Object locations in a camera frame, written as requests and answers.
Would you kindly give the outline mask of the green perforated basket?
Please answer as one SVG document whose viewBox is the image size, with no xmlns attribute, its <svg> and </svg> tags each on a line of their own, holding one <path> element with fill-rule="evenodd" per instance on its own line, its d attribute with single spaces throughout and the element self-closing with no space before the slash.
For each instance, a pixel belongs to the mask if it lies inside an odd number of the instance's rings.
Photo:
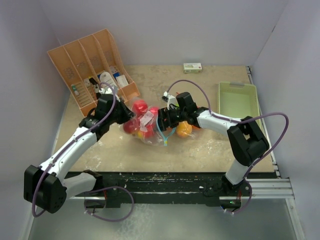
<svg viewBox="0 0 320 240">
<path fill-rule="evenodd" d="M 253 84 L 225 82 L 218 85 L 218 113 L 233 118 L 260 116 L 257 88 Z"/>
</svg>

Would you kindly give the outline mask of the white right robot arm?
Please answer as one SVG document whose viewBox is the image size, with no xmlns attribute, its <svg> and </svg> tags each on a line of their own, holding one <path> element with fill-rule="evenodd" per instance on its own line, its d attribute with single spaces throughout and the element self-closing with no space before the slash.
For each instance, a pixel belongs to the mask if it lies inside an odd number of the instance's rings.
<svg viewBox="0 0 320 240">
<path fill-rule="evenodd" d="M 189 92 L 177 96 L 164 92 L 162 99 L 167 107 L 158 110 L 156 127 L 159 132 L 177 129 L 179 123 L 187 122 L 228 137 L 234 161 L 222 178 L 222 190 L 228 196 L 235 195 L 249 167 L 270 148 L 256 121 L 250 116 L 231 118 L 215 114 L 207 107 L 198 107 Z"/>
</svg>

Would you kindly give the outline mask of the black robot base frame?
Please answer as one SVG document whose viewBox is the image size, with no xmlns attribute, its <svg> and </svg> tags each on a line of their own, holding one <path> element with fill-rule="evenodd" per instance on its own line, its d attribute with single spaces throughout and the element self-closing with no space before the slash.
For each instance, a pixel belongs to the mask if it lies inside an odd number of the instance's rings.
<svg viewBox="0 0 320 240">
<path fill-rule="evenodd" d="M 248 182 L 231 186 L 221 172 L 99 172 L 105 192 L 81 193 L 105 200 L 107 208 L 121 204 L 200 204 L 239 208 L 252 193 Z"/>
</svg>

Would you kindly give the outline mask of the clear bag blue zipper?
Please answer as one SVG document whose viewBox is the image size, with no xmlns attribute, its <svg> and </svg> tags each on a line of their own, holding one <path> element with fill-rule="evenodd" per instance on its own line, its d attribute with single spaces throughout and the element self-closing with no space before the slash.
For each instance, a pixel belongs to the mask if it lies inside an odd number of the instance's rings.
<svg viewBox="0 0 320 240">
<path fill-rule="evenodd" d="M 152 146 L 167 146 L 168 139 L 172 136 L 176 128 L 160 130 L 158 123 L 157 106 L 149 106 L 145 100 L 134 97 L 129 102 L 129 108 L 134 113 L 133 118 L 122 125 L 122 130 L 143 143 Z"/>
</svg>

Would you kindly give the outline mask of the small green white box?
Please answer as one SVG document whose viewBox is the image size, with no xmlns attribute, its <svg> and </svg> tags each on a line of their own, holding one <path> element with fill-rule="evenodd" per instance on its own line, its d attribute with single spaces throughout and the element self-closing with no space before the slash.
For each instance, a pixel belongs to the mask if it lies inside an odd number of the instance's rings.
<svg viewBox="0 0 320 240">
<path fill-rule="evenodd" d="M 203 70 L 201 63 L 184 63 L 183 72 L 185 74 L 201 73 Z"/>
</svg>

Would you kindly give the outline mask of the clear bag red zipper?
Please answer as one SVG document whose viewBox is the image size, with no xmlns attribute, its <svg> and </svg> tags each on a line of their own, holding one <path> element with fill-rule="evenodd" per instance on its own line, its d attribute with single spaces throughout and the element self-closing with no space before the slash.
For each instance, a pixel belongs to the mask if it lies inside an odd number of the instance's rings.
<svg viewBox="0 0 320 240">
<path fill-rule="evenodd" d="M 200 128 L 183 121 L 178 124 L 173 134 L 182 139 L 195 139 L 200 131 Z"/>
</svg>

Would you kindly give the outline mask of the red fake pepper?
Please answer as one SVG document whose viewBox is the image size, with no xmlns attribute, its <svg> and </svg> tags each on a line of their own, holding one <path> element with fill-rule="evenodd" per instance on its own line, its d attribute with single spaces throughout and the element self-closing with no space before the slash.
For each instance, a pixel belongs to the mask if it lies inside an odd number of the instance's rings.
<svg viewBox="0 0 320 240">
<path fill-rule="evenodd" d="M 142 131 L 142 136 L 144 139 L 148 139 L 154 136 L 154 127 L 152 124 L 146 125 Z"/>
</svg>

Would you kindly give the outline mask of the fake yellow orange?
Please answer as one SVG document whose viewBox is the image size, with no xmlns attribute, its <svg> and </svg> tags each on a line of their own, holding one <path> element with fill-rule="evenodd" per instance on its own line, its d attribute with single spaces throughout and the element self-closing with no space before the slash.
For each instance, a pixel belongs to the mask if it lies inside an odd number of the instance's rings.
<svg viewBox="0 0 320 240">
<path fill-rule="evenodd" d="M 193 127 L 187 121 L 180 122 L 175 130 L 176 134 L 181 138 L 187 138 L 192 135 Z"/>
</svg>

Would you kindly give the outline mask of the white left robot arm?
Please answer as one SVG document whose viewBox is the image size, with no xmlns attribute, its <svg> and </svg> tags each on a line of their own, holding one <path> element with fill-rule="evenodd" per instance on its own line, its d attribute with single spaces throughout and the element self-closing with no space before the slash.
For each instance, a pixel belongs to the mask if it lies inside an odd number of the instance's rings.
<svg viewBox="0 0 320 240">
<path fill-rule="evenodd" d="M 102 94 L 97 106 L 83 118 L 72 137 L 40 166 L 30 165 L 24 172 L 23 198 L 51 214 L 64 202 L 76 195 L 88 192 L 98 196 L 103 191 L 103 176 L 92 170 L 84 170 L 74 177 L 67 173 L 78 159 L 101 137 L 112 124 L 122 125 L 134 117 L 124 101 L 113 94 Z"/>
</svg>

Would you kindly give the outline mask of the pink desk organizer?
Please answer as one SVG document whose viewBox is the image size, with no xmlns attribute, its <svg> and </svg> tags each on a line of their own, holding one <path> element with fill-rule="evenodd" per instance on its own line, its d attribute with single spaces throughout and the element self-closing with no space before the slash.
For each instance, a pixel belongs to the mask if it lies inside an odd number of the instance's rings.
<svg viewBox="0 0 320 240">
<path fill-rule="evenodd" d="M 47 52 L 83 116 L 98 103 L 94 84 L 108 72 L 127 104 L 140 96 L 136 83 L 125 70 L 116 41 L 108 29 L 82 37 Z"/>
</svg>

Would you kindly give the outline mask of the red yellow fake apple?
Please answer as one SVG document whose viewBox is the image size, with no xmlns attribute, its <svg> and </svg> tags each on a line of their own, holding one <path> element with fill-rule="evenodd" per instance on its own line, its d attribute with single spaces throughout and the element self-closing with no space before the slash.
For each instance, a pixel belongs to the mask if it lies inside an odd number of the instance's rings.
<svg viewBox="0 0 320 240">
<path fill-rule="evenodd" d="M 129 135 L 135 134 L 137 131 L 137 123 L 134 119 L 129 120 L 128 122 L 123 124 L 123 130 L 125 133 Z"/>
</svg>

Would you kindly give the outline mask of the white blue card pack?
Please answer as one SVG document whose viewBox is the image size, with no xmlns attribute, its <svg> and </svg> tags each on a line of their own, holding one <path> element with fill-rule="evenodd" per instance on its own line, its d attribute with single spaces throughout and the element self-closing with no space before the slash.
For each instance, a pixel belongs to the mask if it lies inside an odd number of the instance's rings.
<svg viewBox="0 0 320 240">
<path fill-rule="evenodd" d="M 116 81 L 113 79 L 112 75 L 107 71 L 104 71 L 100 74 L 99 80 L 100 80 L 100 84 L 99 84 L 100 88 L 108 89 L 109 87 L 112 87 L 115 90 L 119 89 Z"/>
</svg>

